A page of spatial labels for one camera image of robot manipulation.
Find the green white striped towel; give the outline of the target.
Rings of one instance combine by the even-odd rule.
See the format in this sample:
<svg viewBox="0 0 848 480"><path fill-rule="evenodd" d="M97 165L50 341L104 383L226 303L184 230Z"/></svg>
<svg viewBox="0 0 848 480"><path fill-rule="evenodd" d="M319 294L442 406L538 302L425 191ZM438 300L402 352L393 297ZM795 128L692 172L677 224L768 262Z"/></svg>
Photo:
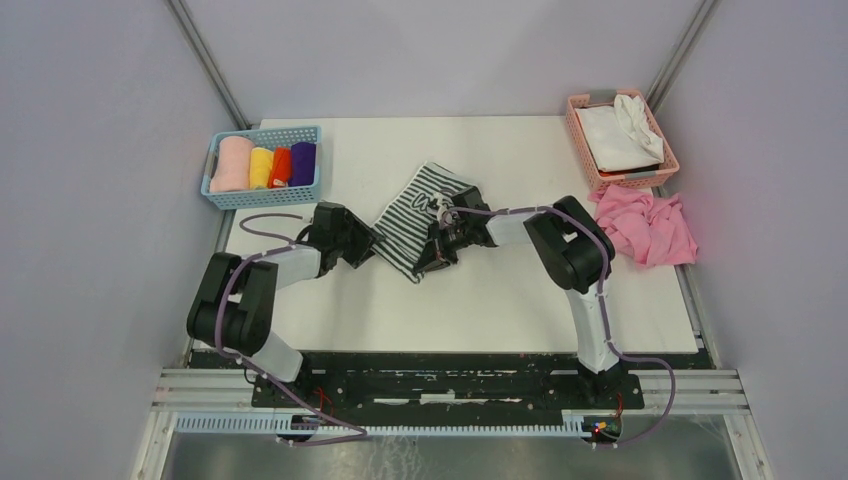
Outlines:
<svg viewBox="0 0 848 480"><path fill-rule="evenodd" d="M413 266L423 253L429 225L436 220L429 204L435 196L450 197L472 186L466 178L435 162L422 164L376 220L376 255L407 280L419 284L424 275L414 273Z"/></svg>

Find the purple towel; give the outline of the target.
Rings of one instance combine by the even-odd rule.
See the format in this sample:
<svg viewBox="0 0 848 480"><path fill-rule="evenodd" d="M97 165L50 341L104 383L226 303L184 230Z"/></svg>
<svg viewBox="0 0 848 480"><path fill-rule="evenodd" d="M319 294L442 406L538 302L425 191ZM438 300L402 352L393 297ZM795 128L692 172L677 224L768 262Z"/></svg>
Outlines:
<svg viewBox="0 0 848 480"><path fill-rule="evenodd" d="M309 186L315 182L317 145L298 142L291 146L291 176L289 187Z"/></svg>

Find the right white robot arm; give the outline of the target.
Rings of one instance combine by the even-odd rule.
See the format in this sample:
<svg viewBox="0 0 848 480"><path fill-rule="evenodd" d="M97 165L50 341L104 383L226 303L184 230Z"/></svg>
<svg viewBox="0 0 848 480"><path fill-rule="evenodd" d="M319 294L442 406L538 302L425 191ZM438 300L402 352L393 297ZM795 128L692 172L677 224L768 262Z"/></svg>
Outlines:
<svg viewBox="0 0 848 480"><path fill-rule="evenodd" d="M458 262L472 245L534 247L549 278L568 298L577 333L577 392L591 408L612 401L626 377L612 345L604 283L615 249L603 230L573 196L551 206L492 211L472 186L430 201L436 219L412 268L429 273Z"/></svg>

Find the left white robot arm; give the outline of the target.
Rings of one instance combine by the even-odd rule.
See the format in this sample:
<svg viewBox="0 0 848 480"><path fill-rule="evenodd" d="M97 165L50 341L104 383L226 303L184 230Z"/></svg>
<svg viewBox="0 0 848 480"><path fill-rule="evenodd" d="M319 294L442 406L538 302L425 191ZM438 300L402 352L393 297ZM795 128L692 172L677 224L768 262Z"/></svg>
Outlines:
<svg viewBox="0 0 848 480"><path fill-rule="evenodd" d="M272 332L276 293L326 275L340 260L358 268L375 255L384 236L332 202L318 203L295 238L249 232L284 245L247 257L213 254L189 309L186 331L222 356L275 378L278 396L300 407L312 399L315 382L301 371L304 355Z"/></svg>

